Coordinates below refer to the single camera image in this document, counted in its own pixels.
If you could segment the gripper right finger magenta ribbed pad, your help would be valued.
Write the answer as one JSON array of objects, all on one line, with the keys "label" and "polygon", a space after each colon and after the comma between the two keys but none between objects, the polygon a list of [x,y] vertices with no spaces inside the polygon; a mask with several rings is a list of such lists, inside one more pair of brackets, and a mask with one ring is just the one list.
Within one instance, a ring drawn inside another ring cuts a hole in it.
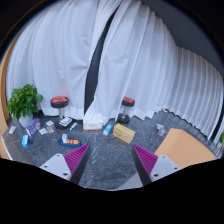
[{"label": "gripper right finger magenta ribbed pad", "polygon": [[132,157],[143,185],[180,170],[180,167],[166,155],[157,156],[136,144],[132,145]]}]

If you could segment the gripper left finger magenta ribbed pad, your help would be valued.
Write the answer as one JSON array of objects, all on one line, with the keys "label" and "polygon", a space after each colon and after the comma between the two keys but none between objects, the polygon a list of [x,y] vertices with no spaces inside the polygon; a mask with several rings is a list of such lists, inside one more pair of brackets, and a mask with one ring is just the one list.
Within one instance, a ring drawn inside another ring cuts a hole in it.
[{"label": "gripper left finger magenta ribbed pad", "polygon": [[41,165],[40,168],[72,183],[78,184],[89,156],[90,145],[86,144],[65,155],[59,153],[55,154]]}]

